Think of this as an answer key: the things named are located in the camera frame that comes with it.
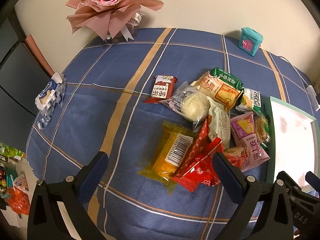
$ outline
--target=plaid tablecloth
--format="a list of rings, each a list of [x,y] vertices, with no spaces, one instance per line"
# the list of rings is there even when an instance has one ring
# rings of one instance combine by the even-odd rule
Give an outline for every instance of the plaid tablecloth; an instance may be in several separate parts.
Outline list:
[[[113,45],[94,39],[64,71],[62,107],[55,108],[45,129],[31,129],[27,158],[34,174],[47,183],[62,181],[102,146],[110,163],[88,208],[101,231],[117,240],[214,239],[236,209],[221,185],[201,184],[192,193],[178,185],[169,196],[161,183],[137,174],[150,161],[164,120],[191,128],[167,107],[143,103],[153,77],[176,76],[177,88],[217,66],[261,91],[262,101],[273,96],[319,116],[304,73],[262,49],[251,57],[237,44],[214,33],[168,28],[141,29],[134,41]],[[264,181],[267,165],[245,174]],[[259,211],[260,205],[244,236]]]

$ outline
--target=container lid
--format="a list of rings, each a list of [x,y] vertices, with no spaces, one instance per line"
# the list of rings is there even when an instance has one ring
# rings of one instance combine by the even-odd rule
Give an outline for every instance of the container lid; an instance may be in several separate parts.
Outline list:
[[[251,29],[249,27],[244,27],[241,30],[248,36],[254,38],[255,40],[260,42],[263,41],[263,36],[260,33],[256,32],[254,29]]]

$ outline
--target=purple snack package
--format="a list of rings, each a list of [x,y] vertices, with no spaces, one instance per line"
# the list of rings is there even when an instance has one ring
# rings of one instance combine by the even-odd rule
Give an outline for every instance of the purple snack package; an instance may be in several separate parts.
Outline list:
[[[230,126],[236,146],[242,146],[244,148],[241,155],[247,156],[241,167],[241,171],[247,171],[257,167],[270,159],[258,143],[253,121],[253,112],[247,112],[231,118]]]

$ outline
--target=metal bolt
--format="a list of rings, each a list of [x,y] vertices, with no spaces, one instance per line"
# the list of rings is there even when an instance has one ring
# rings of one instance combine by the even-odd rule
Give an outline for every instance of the metal bolt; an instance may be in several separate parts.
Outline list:
[[[283,181],[280,180],[280,179],[277,179],[277,184],[280,185],[280,186],[283,186]]]
[[[41,186],[43,183],[44,183],[44,180],[43,180],[43,179],[38,179],[38,180],[37,180],[37,185],[38,185],[38,186]]]
[[[73,182],[74,179],[75,179],[75,177],[70,175],[70,176],[66,177],[66,182]]]
[[[249,176],[247,177],[247,180],[250,181],[250,182],[255,182],[256,179],[255,179],[254,176],[249,175]]]

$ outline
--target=pink wrapping paper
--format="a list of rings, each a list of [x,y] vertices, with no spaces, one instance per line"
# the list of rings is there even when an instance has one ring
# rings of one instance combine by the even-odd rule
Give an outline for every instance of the pink wrapping paper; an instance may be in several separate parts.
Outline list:
[[[120,0],[114,6],[99,5],[93,0],[69,0],[67,6],[76,9],[67,19],[75,33],[83,26],[92,29],[103,40],[108,32],[114,38],[126,23],[141,9],[141,6],[157,11],[162,8],[159,0]]]

